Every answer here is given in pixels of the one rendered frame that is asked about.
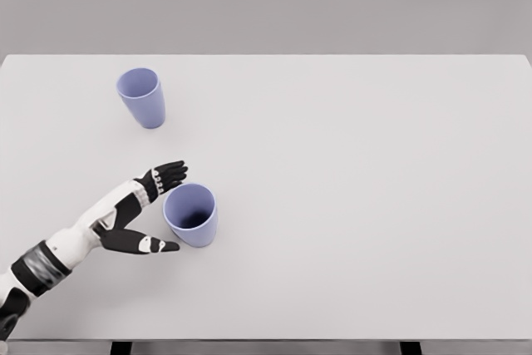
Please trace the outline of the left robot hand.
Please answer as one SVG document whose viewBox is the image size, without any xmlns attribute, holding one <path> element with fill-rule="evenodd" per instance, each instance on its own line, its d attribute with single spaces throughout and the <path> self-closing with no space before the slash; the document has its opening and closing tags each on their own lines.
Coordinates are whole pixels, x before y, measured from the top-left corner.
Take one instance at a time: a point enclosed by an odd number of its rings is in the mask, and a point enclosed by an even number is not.
<svg viewBox="0 0 532 355">
<path fill-rule="evenodd" d="M 164 241 L 131 230 L 127 225 L 163 194 L 183 183 L 188 167 L 173 161 L 149 169 L 143 176 L 128 180 L 100 199 L 75 223 L 96 247 L 125 254 L 177 252 L 176 242 Z"/>
</svg>

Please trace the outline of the lavender plastic cup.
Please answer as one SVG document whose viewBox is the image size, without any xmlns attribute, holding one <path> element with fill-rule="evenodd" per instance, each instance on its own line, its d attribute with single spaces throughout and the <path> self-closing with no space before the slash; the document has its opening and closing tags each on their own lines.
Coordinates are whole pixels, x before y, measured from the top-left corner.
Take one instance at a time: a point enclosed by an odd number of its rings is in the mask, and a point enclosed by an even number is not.
<svg viewBox="0 0 532 355">
<path fill-rule="evenodd" d="M 164 199 L 163 215 L 185 244 L 203 248 L 214 241 L 219 219 L 216 199 L 208 187 L 185 183 L 172 189 Z"/>
<path fill-rule="evenodd" d="M 143 128 L 155 129 L 165 122 L 165 98 L 159 76 L 139 67 L 124 72 L 116 90 L 127 109 Z"/>
</svg>

